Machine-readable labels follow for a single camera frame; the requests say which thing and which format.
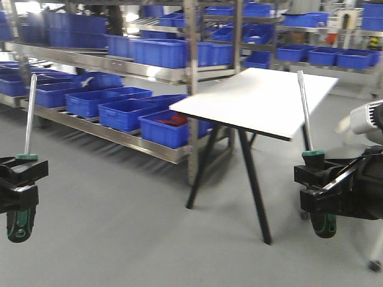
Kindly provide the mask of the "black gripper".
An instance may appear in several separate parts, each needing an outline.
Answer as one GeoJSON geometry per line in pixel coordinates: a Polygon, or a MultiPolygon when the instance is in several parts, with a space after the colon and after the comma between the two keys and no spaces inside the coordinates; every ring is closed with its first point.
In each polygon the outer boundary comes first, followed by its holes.
{"type": "MultiPolygon", "coordinates": [[[[300,191],[300,207],[309,213],[328,213],[350,218],[382,218],[382,146],[367,147],[357,171],[346,183],[329,190],[300,191]]],[[[294,181],[307,187],[323,187],[344,168],[344,159],[328,158],[324,168],[294,166],[294,181]]]]}

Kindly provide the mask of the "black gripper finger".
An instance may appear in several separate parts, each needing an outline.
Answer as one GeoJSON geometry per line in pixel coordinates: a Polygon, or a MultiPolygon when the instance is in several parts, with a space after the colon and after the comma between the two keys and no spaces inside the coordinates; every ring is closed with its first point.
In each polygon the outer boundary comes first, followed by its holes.
{"type": "Polygon", "coordinates": [[[26,211],[38,204],[39,195],[36,185],[17,187],[1,179],[1,213],[26,211]]]}
{"type": "Polygon", "coordinates": [[[48,176],[47,160],[1,158],[1,178],[11,184],[21,187],[35,183],[46,176],[48,176]]]}

